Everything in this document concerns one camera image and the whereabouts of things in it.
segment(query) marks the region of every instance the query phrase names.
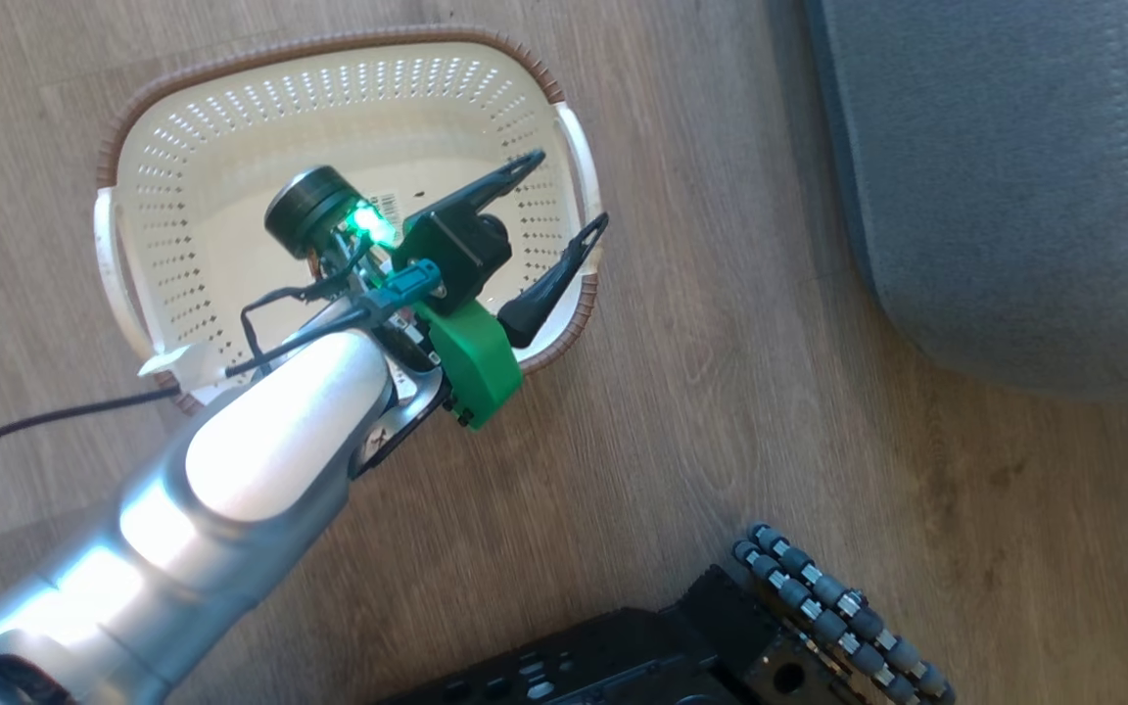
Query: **basket rim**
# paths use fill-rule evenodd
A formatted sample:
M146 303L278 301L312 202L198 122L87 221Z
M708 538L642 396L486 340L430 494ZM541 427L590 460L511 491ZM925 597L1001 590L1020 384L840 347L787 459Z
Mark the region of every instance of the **basket rim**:
M520 41L513 41L504 33L490 32L487 28L475 26L404 26L380 28L380 30L358 32L349 34L333 34L327 36L312 37L312 39L288 41L282 44L265 46L265 49L254 49L249 52L233 54L224 59L217 59L214 62L197 63L194 67L184 68L170 74L161 76L151 83L143 86L130 98L125 107L121 108L116 117L107 129L106 136L99 149L97 186L98 188L114 187L116 169L121 166L121 151L124 148L125 139L129 139L133 125L138 124L153 104L165 99L168 95L178 92L185 88L192 88L227 76L236 74L239 71L249 71L259 67L267 67L270 63L290 62L293 59L316 56L319 54L331 54L333 52L349 52L353 49L372 49L373 46L398 46L404 44L440 44L448 41L465 41L470 44L482 44L496 49L520 63L534 80L538 81L538 88L546 95L546 102L554 104L564 102L564 90L556 83L550 71L546 70L541 60L534 58L527 46Z
M290 62L293 59L329 54L333 52L347 52L353 49L372 49L373 46L397 46L405 44L440 44L449 41L460 41L460 43L482 44L490 49L495 49L508 56L515 59L534 80L538 81L538 88L546 95L546 102L553 104L564 103L564 90L561 89L550 71L547 70L540 59L532 53L520 41L501 32L487 30L477 26L402 26L390 28L377 28L377 30L333 34L327 36L310 37L310 39L288 41L287 43L255 49L249 52L233 54L224 59L217 59L214 62L196 63L196 65L179 69L161 76L143 86L130 98L130 102L121 108L116 117L108 125L106 136L103 138L99 148L97 186L98 188L113 188L116 186L116 173L121 166L121 151L125 140L130 136L133 125L138 120L153 106L153 104L165 99L168 95L178 90L200 86L205 81L236 74L239 71L249 71L270 63ZM581 337L582 329L585 329L590 314L594 311L596 300L599 294L598 272L582 275L582 291L578 296L576 309L567 325L543 352L537 353L528 360L521 361L520 369L525 374L536 373L536 371L556 361L569 347ZM161 387L176 385L176 379L170 373L157 373L153 380ZM183 394L175 398L175 405L187 415L194 415L203 409L203 403L196 400L191 394Z

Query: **white basket handle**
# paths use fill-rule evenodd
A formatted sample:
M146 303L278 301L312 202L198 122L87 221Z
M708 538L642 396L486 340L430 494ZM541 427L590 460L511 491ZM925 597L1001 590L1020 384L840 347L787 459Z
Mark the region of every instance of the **white basket handle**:
M582 214L585 215L585 222L590 222L603 212L603 200L599 196L599 177L594 170L594 157L590 155L590 142L585 140L576 113L566 102L556 103L555 112L559 117L558 125L564 133L564 142L567 142L569 157L573 160L573 178L578 192L582 195ZM590 257L587 257L579 273L588 275L598 271L601 257L603 257L603 245L598 245L590 253Z
M125 280L121 267L121 241L115 232L114 191L113 187L99 188L98 197L94 200L94 246L98 249L98 272L103 276L103 291L107 294L107 303L112 305L112 314L121 326L121 333L130 341L133 352L148 360L156 353L156 349L133 308L130 282Z

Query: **green plastic part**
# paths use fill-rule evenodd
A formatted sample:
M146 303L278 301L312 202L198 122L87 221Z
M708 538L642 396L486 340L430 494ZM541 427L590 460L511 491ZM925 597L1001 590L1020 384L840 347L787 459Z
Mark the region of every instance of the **green plastic part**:
M477 300L469 300L450 316L438 316L425 303L416 316L429 321L429 340L442 360L456 398L453 414L469 429L485 425L499 407L520 389L523 377L508 343L508 334Z

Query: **floor plank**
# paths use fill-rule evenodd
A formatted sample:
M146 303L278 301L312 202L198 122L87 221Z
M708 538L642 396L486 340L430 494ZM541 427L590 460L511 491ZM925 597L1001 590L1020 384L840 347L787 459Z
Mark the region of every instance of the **floor plank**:
M482 433L430 420L358 482L176 702L371 702L671 602L757 518L966 702L1128 702L1128 405L945 373L891 329L849 266L801 3L39 8L0 0L0 423L142 389L89 209L103 125L162 72L359 28L508 32L561 81L613 214L581 343ZM178 423L0 441L0 589Z

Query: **barcode label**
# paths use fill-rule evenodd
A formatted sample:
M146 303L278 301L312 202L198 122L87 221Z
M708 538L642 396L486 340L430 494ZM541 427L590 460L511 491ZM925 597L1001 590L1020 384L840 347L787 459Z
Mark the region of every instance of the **barcode label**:
M394 193L381 193L381 195L368 196L368 202L376 205L381 218L389 220L396 231L403 232L404 222L402 215L398 214L398 196L395 196Z

